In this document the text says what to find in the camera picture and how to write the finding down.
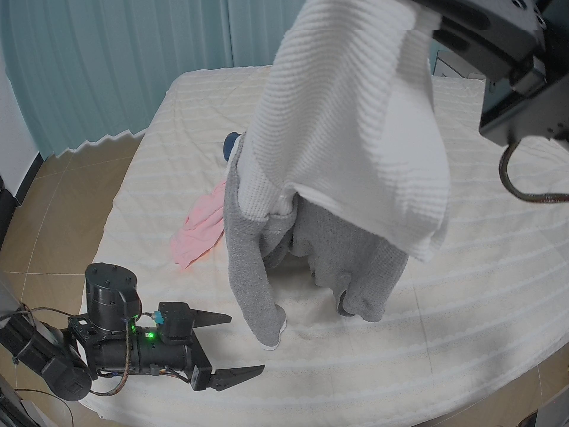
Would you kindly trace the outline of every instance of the tile floor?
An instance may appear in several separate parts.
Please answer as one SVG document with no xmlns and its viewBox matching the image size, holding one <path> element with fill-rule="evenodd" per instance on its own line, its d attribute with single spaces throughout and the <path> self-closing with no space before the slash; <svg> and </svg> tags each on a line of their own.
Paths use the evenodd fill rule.
<svg viewBox="0 0 569 427">
<path fill-rule="evenodd" d="M 140 138 L 124 136 L 76 153 L 51 157 L 16 210 L 0 250 L 0 270 L 29 307 L 76 312 L 81 305 L 85 267 L 93 260 L 113 198 Z M 39 319 L 65 327 L 66 318 L 39 312 Z M 528 373 L 473 406 L 421 424 L 421 427 L 514 427 L 542 402 L 569 384 L 569 345 Z M 12 364 L 0 347 L 0 374 L 14 387 L 49 391 L 24 365 Z M 71 425 L 65 406 L 46 395 L 25 392 L 55 423 Z M 78 402 L 69 404 L 75 425 L 119 427 L 101 420 Z"/>
</svg>

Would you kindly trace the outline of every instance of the black baseboard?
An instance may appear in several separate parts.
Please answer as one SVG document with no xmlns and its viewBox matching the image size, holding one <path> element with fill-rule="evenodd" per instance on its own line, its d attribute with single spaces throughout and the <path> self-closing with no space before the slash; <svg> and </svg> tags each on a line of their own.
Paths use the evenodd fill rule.
<svg viewBox="0 0 569 427">
<path fill-rule="evenodd" d="M 7 189 L 0 191 L 0 248 L 4 243 L 10 220 L 14 215 L 18 203 Z"/>
<path fill-rule="evenodd" d="M 18 205 L 22 205 L 24 203 L 25 195 L 28 193 L 28 190 L 30 189 L 32 182 L 35 179 L 36 174 L 38 173 L 42 163 L 43 163 L 43 158 L 38 153 L 38 156 L 35 157 L 35 160 L 32 162 L 30 169 L 28 169 L 28 172 L 26 173 L 24 180 L 20 185 L 20 188 L 18 188 L 18 192 L 16 193 L 15 199 Z"/>
</svg>

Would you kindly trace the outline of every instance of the white wall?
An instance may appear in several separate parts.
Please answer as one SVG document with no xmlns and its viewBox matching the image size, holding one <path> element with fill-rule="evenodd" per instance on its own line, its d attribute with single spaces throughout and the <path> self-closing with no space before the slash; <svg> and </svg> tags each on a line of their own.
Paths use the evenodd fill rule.
<svg viewBox="0 0 569 427">
<path fill-rule="evenodd" d="M 16 195 L 37 155 L 38 149 L 25 125 L 12 84 L 6 76 L 0 44 L 0 175 L 12 195 Z"/>
</svg>

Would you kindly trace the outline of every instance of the mattress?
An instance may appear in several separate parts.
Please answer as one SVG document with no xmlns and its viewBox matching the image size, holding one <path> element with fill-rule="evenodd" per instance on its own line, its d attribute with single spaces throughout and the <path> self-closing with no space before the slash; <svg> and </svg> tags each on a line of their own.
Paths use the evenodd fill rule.
<svg viewBox="0 0 569 427">
<path fill-rule="evenodd" d="M 196 330 L 214 368 L 265 364 L 265 371 L 219 393 L 132 376 L 118 395 L 82 403 L 142 427 L 411 426 L 480 400 L 569 341 L 569 207 L 509 195 L 497 174 L 502 148 L 477 130 L 484 84 L 434 77 L 452 176 L 444 247 L 428 264 L 409 261 L 376 324 L 338 316 L 332 292 L 314 285 L 305 260 L 286 259 L 270 281 L 288 327 L 275 351 L 262 350 L 231 293 L 224 239 L 186 270 L 168 242 L 224 175 L 223 140 L 247 128 L 268 72 L 196 71 L 174 81 L 95 257 L 137 275 L 145 310 L 183 301 L 231 315 L 230 324 Z M 545 139 L 524 141 L 510 163 L 524 191 L 569 189 L 569 154 Z"/>
</svg>

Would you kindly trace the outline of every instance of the blue garment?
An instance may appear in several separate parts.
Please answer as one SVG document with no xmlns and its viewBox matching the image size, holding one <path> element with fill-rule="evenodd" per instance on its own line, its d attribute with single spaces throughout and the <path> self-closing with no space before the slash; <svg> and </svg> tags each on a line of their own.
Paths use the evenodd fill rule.
<svg viewBox="0 0 569 427">
<path fill-rule="evenodd" d="M 231 155 L 231 149 L 235 145 L 235 140 L 241 136 L 240 133 L 232 132 L 229 133 L 223 142 L 223 158 L 225 161 L 229 161 L 229 156 Z"/>
</svg>

